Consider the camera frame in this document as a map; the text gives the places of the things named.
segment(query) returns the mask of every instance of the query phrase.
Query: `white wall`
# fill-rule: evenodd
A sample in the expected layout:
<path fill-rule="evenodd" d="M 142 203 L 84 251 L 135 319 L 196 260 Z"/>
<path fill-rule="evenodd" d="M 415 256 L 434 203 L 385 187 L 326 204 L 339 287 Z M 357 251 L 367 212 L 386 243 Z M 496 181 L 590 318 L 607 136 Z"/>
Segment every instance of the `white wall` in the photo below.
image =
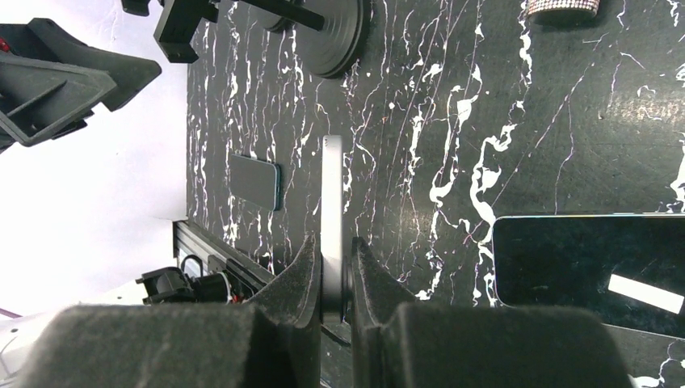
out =
<path fill-rule="evenodd" d="M 27 315 L 174 265 L 171 222 L 185 217 L 185 65 L 169 64 L 151 16 L 120 0 L 22 0 L 0 23 L 53 19 L 88 45 L 157 61 L 162 75 L 131 103 L 100 105 L 88 127 L 0 155 L 0 307 Z"/>

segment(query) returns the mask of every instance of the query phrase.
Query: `black plastic mount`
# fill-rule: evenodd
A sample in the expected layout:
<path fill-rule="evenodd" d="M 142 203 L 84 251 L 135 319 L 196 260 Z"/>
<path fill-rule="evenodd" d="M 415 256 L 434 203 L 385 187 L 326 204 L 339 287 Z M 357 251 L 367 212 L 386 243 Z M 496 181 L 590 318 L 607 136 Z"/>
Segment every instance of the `black plastic mount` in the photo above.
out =
<path fill-rule="evenodd" d="M 197 302 L 192 287 L 183 272 L 176 267 L 161 268 L 144 273 L 136 284 L 144 285 L 148 297 L 146 305 L 170 302 Z"/>
<path fill-rule="evenodd" d="M 0 24 L 0 36 L 11 48 L 0 53 L 0 132 L 24 146 L 85 128 L 92 107 L 120 109 L 162 72 L 89 47 L 50 19 Z M 0 135 L 0 152 L 5 143 Z"/>
<path fill-rule="evenodd" d="M 355 386 L 632 387 L 594 315 L 416 302 L 363 239 L 352 246 Z"/>
<path fill-rule="evenodd" d="M 242 0 L 258 8 L 258 21 L 270 32 L 291 24 L 297 32 L 299 55 L 305 68 L 321 78 L 337 78 L 359 59 L 371 23 L 371 0 Z M 198 55 L 190 43 L 202 19 L 216 23 L 217 0 L 165 0 L 154 33 L 172 63 L 194 63 Z M 122 0 L 124 10 L 147 16 L 149 0 Z"/>

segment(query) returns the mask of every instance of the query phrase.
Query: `black bracket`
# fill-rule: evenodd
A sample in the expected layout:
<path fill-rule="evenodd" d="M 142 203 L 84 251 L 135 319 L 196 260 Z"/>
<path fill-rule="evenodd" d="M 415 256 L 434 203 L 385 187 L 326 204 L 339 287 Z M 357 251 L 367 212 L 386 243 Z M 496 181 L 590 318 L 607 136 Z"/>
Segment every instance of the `black bracket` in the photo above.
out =
<path fill-rule="evenodd" d="M 86 127 L 92 107 L 122 108 L 162 69 L 83 44 L 50 19 L 0 24 L 0 132 L 24 146 Z M 0 136 L 0 152 L 7 147 Z"/>
<path fill-rule="evenodd" d="M 258 18 L 271 32 L 283 31 L 289 23 L 299 31 L 298 53 L 304 66 L 322 78 L 337 78 L 359 59 L 371 22 L 371 0 L 242 0 L 261 11 Z M 190 43 L 202 19 L 217 23 L 217 0 L 165 0 L 154 37 L 172 63 L 194 63 L 199 59 Z M 149 0 L 122 0 L 124 11 L 149 15 Z"/>

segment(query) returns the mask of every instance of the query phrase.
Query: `smartphone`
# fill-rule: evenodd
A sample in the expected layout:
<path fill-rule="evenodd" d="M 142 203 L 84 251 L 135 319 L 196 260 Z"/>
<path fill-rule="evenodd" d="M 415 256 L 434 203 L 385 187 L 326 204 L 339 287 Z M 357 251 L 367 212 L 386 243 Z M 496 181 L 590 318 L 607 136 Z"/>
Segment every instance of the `smartphone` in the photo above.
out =
<path fill-rule="evenodd" d="M 271 211 L 280 208 L 278 165 L 246 156 L 229 156 L 231 194 Z"/>
<path fill-rule="evenodd" d="M 502 217 L 495 290 L 509 306 L 574 306 L 606 324 L 685 338 L 685 216 Z"/>

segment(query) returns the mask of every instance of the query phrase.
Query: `black clamp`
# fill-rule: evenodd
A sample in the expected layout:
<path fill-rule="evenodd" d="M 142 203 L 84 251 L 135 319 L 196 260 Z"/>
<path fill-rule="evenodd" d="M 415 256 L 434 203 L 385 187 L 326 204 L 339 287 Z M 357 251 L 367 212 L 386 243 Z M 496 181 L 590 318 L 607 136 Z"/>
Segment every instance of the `black clamp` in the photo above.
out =
<path fill-rule="evenodd" d="M 137 284 L 143 284 L 146 305 L 180 302 L 230 302 L 231 284 L 222 273 L 191 279 L 180 268 L 168 267 L 147 272 Z"/>
<path fill-rule="evenodd" d="M 370 0 L 242 0 L 261 11 L 258 19 L 270 32 L 290 23 L 300 24 L 297 55 L 305 68 L 322 78 L 337 78 L 359 59 L 371 22 Z M 190 42 L 202 19 L 216 23 L 214 0 L 165 0 L 154 37 L 172 63 L 193 63 L 199 58 Z M 122 0 L 124 11 L 149 15 L 149 0 Z"/>

